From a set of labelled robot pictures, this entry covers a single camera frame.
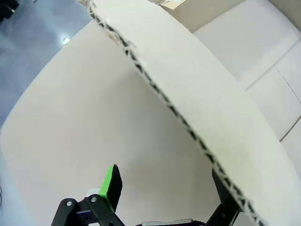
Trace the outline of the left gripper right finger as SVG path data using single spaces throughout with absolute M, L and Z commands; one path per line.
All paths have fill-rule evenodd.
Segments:
M 206 222 L 207 226 L 232 226 L 236 221 L 240 207 L 223 185 L 217 174 L 212 170 L 212 177 L 221 203 Z

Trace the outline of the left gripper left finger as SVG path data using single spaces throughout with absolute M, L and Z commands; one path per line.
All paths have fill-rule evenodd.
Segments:
M 53 226 L 123 226 L 116 215 L 122 191 L 122 179 L 116 164 L 109 167 L 99 192 L 78 202 L 73 198 L 61 200 Z

